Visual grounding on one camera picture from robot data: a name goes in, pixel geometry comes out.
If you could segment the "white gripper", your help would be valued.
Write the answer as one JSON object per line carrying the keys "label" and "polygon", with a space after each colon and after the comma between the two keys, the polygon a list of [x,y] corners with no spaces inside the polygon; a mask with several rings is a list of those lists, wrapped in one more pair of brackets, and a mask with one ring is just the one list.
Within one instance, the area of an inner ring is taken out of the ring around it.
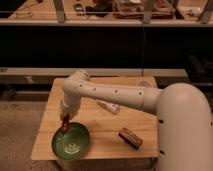
{"label": "white gripper", "polygon": [[62,121],[66,115],[69,115],[69,122],[74,122],[74,116],[78,113],[81,105],[81,98],[77,96],[64,95],[60,102],[60,120]]}

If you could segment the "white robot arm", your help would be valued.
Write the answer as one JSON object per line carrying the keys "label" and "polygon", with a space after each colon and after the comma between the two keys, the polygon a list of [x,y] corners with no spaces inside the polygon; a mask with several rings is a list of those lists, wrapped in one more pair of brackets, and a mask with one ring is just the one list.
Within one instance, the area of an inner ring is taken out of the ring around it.
{"label": "white robot arm", "polygon": [[213,171],[213,113],[195,86],[175,83],[164,89],[98,84],[78,70],[62,84],[61,115],[73,117],[89,97],[157,116],[158,171]]}

